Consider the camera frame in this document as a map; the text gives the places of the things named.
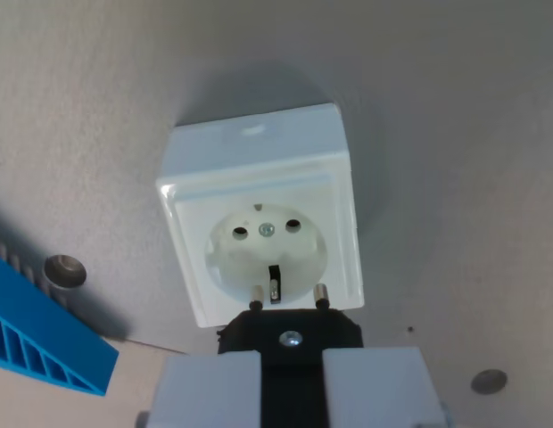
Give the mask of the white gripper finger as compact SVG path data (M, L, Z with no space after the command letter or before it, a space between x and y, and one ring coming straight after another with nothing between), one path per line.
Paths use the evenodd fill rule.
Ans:
M323 352L331 427L445 427L446 415L418 348Z
M148 425L260 427L260 353L252 350L168 357Z

